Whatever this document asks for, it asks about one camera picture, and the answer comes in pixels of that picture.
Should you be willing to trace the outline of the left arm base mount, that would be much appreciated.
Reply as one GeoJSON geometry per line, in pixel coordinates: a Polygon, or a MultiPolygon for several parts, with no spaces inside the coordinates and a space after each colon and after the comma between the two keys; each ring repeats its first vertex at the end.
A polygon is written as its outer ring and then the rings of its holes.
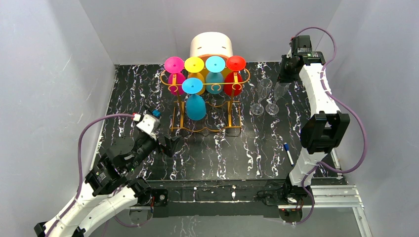
{"type": "Polygon", "coordinates": [[[165,207],[168,204],[167,189],[153,189],[147,201],[141,201],[129,208],[129,219],[135,226],[142,226],[151,221],[156,207],[165,207]]]}

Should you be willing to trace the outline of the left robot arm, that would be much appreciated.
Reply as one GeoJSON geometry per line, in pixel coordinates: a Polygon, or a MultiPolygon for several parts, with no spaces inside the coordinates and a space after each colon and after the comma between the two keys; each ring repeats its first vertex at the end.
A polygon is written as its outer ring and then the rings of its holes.
{"type": "Polygon", "coordinates": [[[73,198],[52,220],[35,225],[38,237],[86,237],[98,226],[132,205],[153,205],[156,198],[144,178],[129,180],[134,171],[153,152],[173,156],[180,136],[165,136],[160,144],[145,133],[136,138],[120,137],[85,176],[80,195],[73,198]]]}

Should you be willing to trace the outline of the clear wine glass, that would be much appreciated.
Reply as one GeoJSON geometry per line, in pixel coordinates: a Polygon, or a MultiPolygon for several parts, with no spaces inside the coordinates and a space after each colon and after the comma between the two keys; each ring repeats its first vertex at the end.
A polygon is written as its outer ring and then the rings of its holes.
{"type": "Polygon", "coordinates": [[[276,115],[279,112],[279,106],[277,105],[277,101],[282,98],[285,93],[288,91],[290,83],[280,83],[277,82],[274,88],[274,101],[273,104],[268,104],[265,109],[266,112],[270,115],[276,115]]]}

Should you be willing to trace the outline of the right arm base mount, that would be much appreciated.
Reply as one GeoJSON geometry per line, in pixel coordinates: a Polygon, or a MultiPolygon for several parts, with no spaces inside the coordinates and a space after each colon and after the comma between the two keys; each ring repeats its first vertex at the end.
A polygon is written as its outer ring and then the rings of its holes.
{"type": "Polygon", "coordinates": [[[282,222],[293,226],[306,222],[312,216],[315,205],[310,186],[260,190],[254,199],[267,206],[279,206],[282,222]],[[308,214],[303,217],[302,209],[305,207],[305,202],[311,206],[308,214]]]}

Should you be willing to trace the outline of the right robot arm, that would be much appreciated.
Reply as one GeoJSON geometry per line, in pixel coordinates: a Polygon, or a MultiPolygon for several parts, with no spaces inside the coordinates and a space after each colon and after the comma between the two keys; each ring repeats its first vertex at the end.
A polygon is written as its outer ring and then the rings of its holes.
{"type": "Polygon", "coordinates": [[[322,68],[326,61],[312,50],[310,36],[291,39],[290,51],[282,55],[279,83],[301,81],[310,105],[310,119],[300,130],[302,150],[289,174],[293,186],[307,187],[319,162],[342,141],[349,126],[349,114],[342,113],[330,92],[322,68]]]}

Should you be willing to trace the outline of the blue front wine glass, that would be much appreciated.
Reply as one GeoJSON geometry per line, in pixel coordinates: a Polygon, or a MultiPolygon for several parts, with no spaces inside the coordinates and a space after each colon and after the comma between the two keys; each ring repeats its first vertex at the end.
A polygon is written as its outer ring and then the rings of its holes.
{"type": "Polygon", "coordinates": [[[206,116],[206,103],[198,95],[203,89],[203,83],[198,78],[188,78],[182,83],[182,90],[188,94],[186,100],[186,114],[191,120],[201,120],[206,116]]]}

